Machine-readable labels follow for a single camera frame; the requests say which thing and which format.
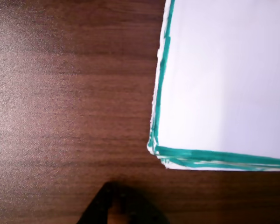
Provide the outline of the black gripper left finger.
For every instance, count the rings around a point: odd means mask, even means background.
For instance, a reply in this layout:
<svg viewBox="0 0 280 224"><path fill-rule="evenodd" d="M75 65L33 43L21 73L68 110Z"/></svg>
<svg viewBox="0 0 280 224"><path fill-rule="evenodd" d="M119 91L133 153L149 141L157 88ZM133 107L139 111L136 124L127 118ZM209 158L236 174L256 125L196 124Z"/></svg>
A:
<svg viewBox="0 0 280 224"><path fill-rule="evenodd" d="M106 182L83 212L77 224L107 224L113 196L113 184Z"/></svg>

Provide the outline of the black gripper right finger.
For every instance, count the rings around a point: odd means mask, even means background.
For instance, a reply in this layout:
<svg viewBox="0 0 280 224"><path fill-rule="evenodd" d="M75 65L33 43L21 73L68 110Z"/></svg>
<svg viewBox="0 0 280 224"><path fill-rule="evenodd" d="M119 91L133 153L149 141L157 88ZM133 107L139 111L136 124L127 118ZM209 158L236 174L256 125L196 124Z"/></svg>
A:
<svg viewBox="0 0 280 224"><path fill-rule="evenodd" d="M113 182L112 186L120 212L127 216L129 224L169 223L166 215L137 189L118 182Z"/></svg>

